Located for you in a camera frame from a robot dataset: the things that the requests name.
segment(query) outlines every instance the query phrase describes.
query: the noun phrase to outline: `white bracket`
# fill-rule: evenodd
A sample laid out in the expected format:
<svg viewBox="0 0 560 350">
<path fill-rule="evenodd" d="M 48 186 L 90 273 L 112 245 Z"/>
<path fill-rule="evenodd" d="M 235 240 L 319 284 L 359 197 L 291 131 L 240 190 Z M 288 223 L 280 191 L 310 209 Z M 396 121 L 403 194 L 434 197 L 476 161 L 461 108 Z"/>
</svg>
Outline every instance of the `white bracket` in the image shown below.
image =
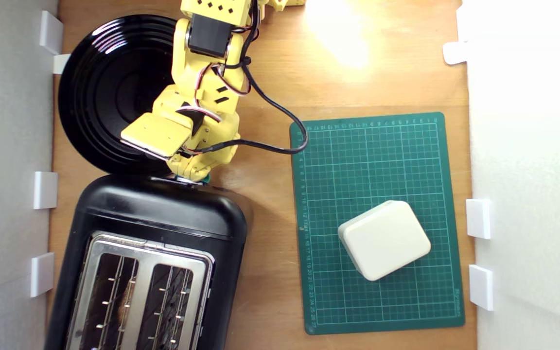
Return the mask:
<svg viewBox="0 0 560 350">
<path fill-rule="evenodd" d="M 64 72 L 64 67 L 69 61 L 70 53 L 65 55 L 55 55 L 53 56 L 53 74 L 62 74 Z"/>
<path fill-rule="evenodd" d="M 444 62 L 449 65 L 460 64 L 468 60 L 469 44 L 473 32 L 470 5 L 463 4 L 457 11 L 457 41 L 447 42 L 442 46 Z"/>
<path fill-rule="evenodd" d="M 36 171 L 34 174 L 34 209 L 57 206 L 57 173 Z"/>
<path fill-rule="evenodd" d="M 491 203 L 486 199 L 466 199 L 468 235 L 491 239 Z"/>
<path fill-rule="evenodd" d="M 54 55 L 59 55 L 62 53 L 63 40 L 64 24 L 49 13 L 49 11 L 42 11 L 40 19 L 40 46 Z"/>
<path fill-rule="evenodd" d="M 493 273 L 486 268 L 471 264 L 470 286 L 471 302 L 491 312 L 494 310 L 494 279 Z"/>
<path fill-rule="evenodd" d="M 39 257 L 32 258 L 31 290 L 29 296 L 35 298 L 53 289 L 54 272 L 54 253 L 46 253 Z"/>
</svg>

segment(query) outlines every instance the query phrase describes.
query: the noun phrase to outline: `black cable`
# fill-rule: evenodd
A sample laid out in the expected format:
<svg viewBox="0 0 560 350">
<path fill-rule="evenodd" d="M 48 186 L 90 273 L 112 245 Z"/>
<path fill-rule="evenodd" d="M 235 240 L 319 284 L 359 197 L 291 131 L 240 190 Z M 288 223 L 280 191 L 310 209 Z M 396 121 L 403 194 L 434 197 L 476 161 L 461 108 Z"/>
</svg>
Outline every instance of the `black cable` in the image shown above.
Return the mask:
<svg viewBox="0 0 560 350">
<path fill-rule="evenodd" d="M 251 58 L 249 58 L 246 55 L 247 54 L 247 49 L 249 48 L 249 45 L 254 40 L 256 40 L 258 38 L 258 35 L 259 35 L 258 26 L 259 26 L 260 22 L 259 22 L 258 2 L 253 0 L 252 1 L 252 7 L 253 7 L 253 9 L 252 9 L 252 11 L 253 11 L 252 12 L 252 28 L 249 31 L 249 34 L 247 35 L 247 38 L 246 38 L 245 42 L 243 43 L 243 49 L 242 49 L 242 55 L 241 55 L 240 62 L 239 62 L 239 64 L 236 64 L 234 66 L 225 66 L 225 67 L 227 69 L 236 69 L 236 68 L 241 67 L 243 69 L 243 73 L 245 74 L 246 78 L 249 80 L 250 84 L 252 85 L 254 90 L 258 93 L 258 95 L 260 95 L 262 97 L 262 99 L 265 100 L 268 104 L 271 104 L 274 108 L 276 108 L 279 111 L 281 111 L 282 113 L 286 114 L 289 118 L 291 118 L 291 120 L 293 120 L 293 122 L 295 122 L 295 124 L 297 124 L 297 126 L 299 127 L 299 130 L 302 132 L 302 135 L 304 135 L 304 141 L 302 142 L 302 144 L 300 146 L 298 146 L 296 148 L 280 148 L 280 147 L 271 146 L 270 144 L 266 144 L 266 143 L 262 143 L 262 142 L 238 139 L 238 140 L 230 140 L 230 141 L 220 142 L 218 144 L 214 144 L 213 146 L 206 147 L 206 148 L 194 149 L 193 152 L 207 153 L 207 152 L 219 151 L 220 149 L 224 149 L 226 147 L 243 145 L 243 146 L 250 146 L 250 147 L 264 149 L 266 151 L 271 151 L 271 152 L 274 152 L 274 153 L 281 153 L 283 155 L 295 155 L 295 154 L 303 151 L 306 148 L 306 146 L 308 146 L 308 132 L 306 131 L 306 127 L 304 125 L 304 122 L 302 122 L 298 117 L 296 117 L 296 115 L 291 113 L 291 111 L 284 108 L 283 106 L 281 106 L 280 104 L 278 104 L 277 102 L 272 100 L 269 96 L 267 96 L 266 93 L 263 92 L 261 87 L 258 86 L 258 84 L 256 83 L 256 80 L 252 76 L 251 71 L 249 71 L 249 68 L 247 67 L 252 61 Z"/>
</svg>

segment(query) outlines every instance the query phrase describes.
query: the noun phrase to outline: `grid lines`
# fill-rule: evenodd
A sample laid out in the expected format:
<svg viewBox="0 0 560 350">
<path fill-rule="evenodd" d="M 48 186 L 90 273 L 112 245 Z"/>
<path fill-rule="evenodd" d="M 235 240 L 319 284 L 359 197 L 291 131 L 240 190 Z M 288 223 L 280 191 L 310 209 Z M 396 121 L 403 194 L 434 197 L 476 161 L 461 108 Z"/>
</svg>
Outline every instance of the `grid lines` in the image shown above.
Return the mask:
<svg viewBox="0 0 560 350">
<path fill-rule="evenodd" d="M 306 125 L 309 147 L 293 157 L 306 332 L 463 324 L 444 116 L 422 113 Z M 291 142 L 302 142 L 295 125 Z M 370 282 L 356 271 L 337 229 L 388 200 L 410 204 L 432 249 Z"/>
</svg>

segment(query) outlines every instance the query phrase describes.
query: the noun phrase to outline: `white wall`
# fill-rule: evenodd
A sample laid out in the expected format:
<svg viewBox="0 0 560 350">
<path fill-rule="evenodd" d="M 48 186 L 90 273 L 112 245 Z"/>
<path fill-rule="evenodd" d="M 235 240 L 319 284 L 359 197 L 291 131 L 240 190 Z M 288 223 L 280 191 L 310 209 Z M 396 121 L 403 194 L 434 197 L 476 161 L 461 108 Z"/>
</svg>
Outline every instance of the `white wall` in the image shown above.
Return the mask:
<svg viewBox="0 0 560 350">
<path fill-rule="evenodd" d="M 493 203 L 480 350 L 560 350 L 560 1 L 467 0 L 473 196 Z"/>
<path fill-rule="evenodd" d="M 51 170 L 53 56 L 38 45 L 56 0 L 0 0 L 0 350 L 37 350 L 46 299 L 29 299 L 30 259 L 47 251 L 49 213 L 33 210 L 34 171 Z"/>
</svg>

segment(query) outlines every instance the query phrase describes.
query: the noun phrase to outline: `black plate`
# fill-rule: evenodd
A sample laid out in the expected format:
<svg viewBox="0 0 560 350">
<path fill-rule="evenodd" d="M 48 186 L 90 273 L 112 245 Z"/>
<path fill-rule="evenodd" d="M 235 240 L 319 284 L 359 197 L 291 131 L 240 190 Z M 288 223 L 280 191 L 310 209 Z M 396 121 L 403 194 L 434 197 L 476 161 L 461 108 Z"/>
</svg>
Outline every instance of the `black plate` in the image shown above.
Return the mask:
<svg viewBox="0 0 560 350">
<path fill-rule="evenodd" d="M 60 80 L 60 120 L 75 149 L 107 173 L 167 175 L 160 159 L 120 142 L 120 132 L 169 84 L 176 21 L 154 15 L 112 20 L 88 34 Z"/>
</svg>

